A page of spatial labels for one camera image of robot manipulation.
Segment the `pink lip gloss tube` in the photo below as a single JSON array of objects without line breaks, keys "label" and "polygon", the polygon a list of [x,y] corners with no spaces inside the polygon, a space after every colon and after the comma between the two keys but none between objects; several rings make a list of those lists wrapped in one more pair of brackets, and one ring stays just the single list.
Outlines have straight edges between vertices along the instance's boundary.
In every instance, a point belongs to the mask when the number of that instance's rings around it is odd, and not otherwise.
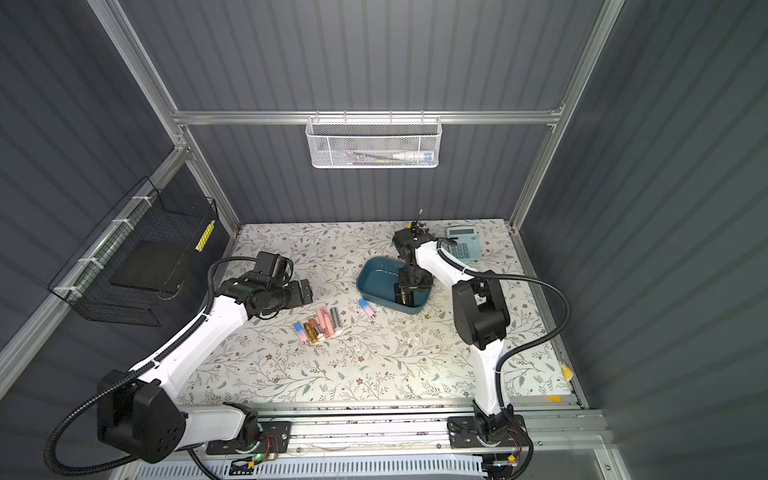
[{"label": "pink lip gloss tube", "polygon": [[327,324],[325,323],[325,320],[324,320],[324,314],[323,314],[323,311],[322,311],[322,309],[323,309],[323,308],[321,308],[321,309],[318,309],[318,310],[317,310],[317,318],[318,318],[318,322],[319,322],[319,324],[321,325],[321,327],[322,327],[322,329],[323,329],[323,331],[324,331],[324,333],[325,333],[325,337],[326,337],[326,338],[332,338],[332,337],[329,335],[328,327],[327,327]]}]

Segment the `silver lipstick tube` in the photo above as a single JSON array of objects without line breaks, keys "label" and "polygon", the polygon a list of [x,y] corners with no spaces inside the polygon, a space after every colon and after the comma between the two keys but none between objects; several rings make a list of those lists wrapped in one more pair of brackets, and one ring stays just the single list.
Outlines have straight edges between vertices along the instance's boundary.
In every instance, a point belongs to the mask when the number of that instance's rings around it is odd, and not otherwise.
[{"label": "silver lipstick tube", "polygon": [[340,320],[340,317],[339,317],[338,309],[336,307],[331,307],[330,308],[330,315],[331,315],[331,319],[332,319],[332,321],[334,323],[334,328],[336,330],[340,329],[341,328],[341,320]]}]

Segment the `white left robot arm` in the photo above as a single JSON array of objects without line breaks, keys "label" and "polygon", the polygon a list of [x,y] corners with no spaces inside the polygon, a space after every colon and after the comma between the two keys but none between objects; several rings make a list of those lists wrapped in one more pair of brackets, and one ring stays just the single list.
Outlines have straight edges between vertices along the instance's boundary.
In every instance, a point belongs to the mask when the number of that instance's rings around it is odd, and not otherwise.
[{"label": "white left robot arm", "polygon": [[147,463],[209,442],[228,442],[242,453],[253,451],[263,435],[255,410],[233,402],[182,408],[176,399],[203,361],[248,321],[268,320],[312,301],[306,279],[276,280],[248,272],[223,282],[192,321],[135,365],[135,379],[119,385],[116,371],[102,379],[98,439]]}]

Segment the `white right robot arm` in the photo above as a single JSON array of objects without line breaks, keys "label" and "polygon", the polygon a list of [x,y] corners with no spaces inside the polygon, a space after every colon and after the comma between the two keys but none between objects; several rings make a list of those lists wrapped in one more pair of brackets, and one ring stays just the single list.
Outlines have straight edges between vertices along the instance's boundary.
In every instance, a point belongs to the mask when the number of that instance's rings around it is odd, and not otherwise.
[{"label": "white right robot arm", "polygon": [[396,231],[392,243],[404,266],[398,270],[395,302],[415,305],[418,292],[432,288],[435,280],[449,287],[455,330],[470,347],[476,390],[474,423],[479,438],[489,444],[506,428],[513,414],[504,407],[499,392],[498,363],[510,316],[500,282],[461,264],[445,252],[439,238],[421,227]]}]

